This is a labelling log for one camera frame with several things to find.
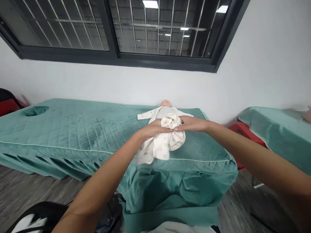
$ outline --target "black window frame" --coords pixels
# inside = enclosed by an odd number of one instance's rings
[[[97,0],[97,7],[102,19],[110,51],[21,45],[1,18],[0,36],[20,59],[216,73],[249,2],[250,0],[232,0],[209,59],[120,52],[109,7],[109,0]]]

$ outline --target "quilted fabric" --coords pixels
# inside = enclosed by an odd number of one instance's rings
[[[311,124],[304,112],[250,107],[239,119],[250,126],[270,150],[311,175]]]
[[[137,120],[137,114],[154,108],[51,99],[21,109],[0,117],[0,163],[27,173],[83,180],[148,124],[148,119]],[[198,108],[179,110],[206,118]],[[118,187],[126,200],[127,231],[150,230],[172,216],[189,225],[217,225],[215,207],[236,176],[232,156],[200,132],[186,132],[186,142],[170,152],[168,161],[137,165],[134,157]],[[196,210],[210,213],[191,216]],[[150,222],[142,222],[142,214]]]

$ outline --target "doll face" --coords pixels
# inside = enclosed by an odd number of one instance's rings
[[[171,103],[168,100],[163,100],[161,106],[171,107]]]

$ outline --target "red chair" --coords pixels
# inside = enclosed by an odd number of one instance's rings
[[[8,90],[0,88],[0,116],[24,108],[16,97]]]

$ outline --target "bag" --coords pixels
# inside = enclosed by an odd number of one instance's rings
[[[61,217],[64,215],[66,210],[68,209],[68,206],[62,205],[59,203],[54,202],[40,202],[33,207],[26,210],[18,219],[17,221],[6,231],[6,233],[11,233],[17,223],[23,219],[24,217],[34,214],[34,218],[32,221],[36,221],[39,218],[47,218],[47,221],[44,226],[41,227],[33,227],[28,228],[25,230],[21,230],[17,233],[27,233],[32,232],[35,230],[43,230],[42,233],[50,233],[56,226],[56,224],[59,222]]]

